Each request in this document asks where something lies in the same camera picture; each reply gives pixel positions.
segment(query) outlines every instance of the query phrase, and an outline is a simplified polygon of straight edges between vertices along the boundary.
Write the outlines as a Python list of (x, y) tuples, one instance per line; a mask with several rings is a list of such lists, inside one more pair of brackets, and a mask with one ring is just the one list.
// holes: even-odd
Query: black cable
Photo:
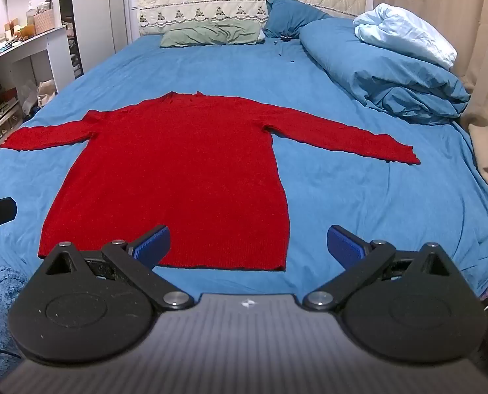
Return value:
[(0, 349), (0, 353), (1, 354), (7, 354), (9, 356), (16, 357), (16, 358), (21, 358), (21, 356), (14, 354), (14, 353), (11, 353), (10, 351), (5, 351), (4, 349)]

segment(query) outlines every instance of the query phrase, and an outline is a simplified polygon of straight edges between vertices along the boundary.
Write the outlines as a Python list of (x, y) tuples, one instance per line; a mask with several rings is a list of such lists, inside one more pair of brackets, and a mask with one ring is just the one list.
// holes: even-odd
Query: desk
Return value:
[(24, 69), (21, 62), (43, 50), (48, 53), (50, 68), (58, 93), (74, 81), (74, 70), (65, 26), (36, 35), (0, 53), (0, 72), (9, 72), (13, 86), (18, 90), (21, 105), (26, 98), (21, 96), (21, 87), (30, 79), (30, 72)]

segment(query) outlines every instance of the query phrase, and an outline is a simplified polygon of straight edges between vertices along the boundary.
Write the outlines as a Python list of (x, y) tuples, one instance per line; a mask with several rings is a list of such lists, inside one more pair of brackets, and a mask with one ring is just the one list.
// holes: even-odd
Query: woven basket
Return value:
[(35, 14), (34, 26), (36, 34), (41, 34), (45, 31), (53, 29), (56, 26), (54, 23), (54, 9), (44, 11), (40, 14)]

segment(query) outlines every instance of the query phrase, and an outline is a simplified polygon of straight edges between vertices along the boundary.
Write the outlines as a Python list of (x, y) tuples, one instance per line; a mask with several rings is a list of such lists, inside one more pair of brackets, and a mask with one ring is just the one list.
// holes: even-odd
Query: blue pillow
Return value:
[(267, 0), (269, 18), (264, 34), (271, 38), (298, 38), (298, 31), (308, 23), (331, 18), (329, 14), (297, 0)]
[(458, 118), (470, 99), (444, 68), (360, 41), (350, 19), (312, 22), (301, 28), (300, 40), (328, 76), (367, 108), (411, 123), (444, 124)]

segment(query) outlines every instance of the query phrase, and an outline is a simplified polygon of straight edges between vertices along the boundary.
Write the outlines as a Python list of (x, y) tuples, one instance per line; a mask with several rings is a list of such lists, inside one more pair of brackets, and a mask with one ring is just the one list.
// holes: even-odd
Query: silver bolt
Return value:
[(185, 292), (169, 292), (163, 295), (163, 301), (172, 306), (180, 306), (189, 300), (189, 295)]
[(333, 301), (333, 295), (328, 292), (311, 292), (308, 294), (308, 302), (312, 305), (329, 305)]

